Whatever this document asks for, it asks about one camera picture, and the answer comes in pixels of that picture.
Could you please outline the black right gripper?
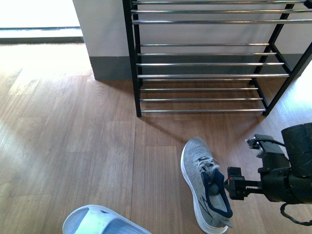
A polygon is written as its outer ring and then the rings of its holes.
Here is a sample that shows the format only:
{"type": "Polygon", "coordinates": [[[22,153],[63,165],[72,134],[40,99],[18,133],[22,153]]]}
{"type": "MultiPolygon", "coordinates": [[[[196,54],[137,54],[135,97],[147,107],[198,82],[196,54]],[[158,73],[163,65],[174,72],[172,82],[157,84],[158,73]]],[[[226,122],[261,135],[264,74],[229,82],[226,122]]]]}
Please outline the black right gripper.
{"type": "Polygon", "coordinates": [[[238,167],[229,167],[224,188],[233,200],[243,200],[249,194],[263,194],[271,202],[292,202],[289,185],[290,163],[284,154],[266,153],[258,169],[259,181],[246,180],[238,167]]]}

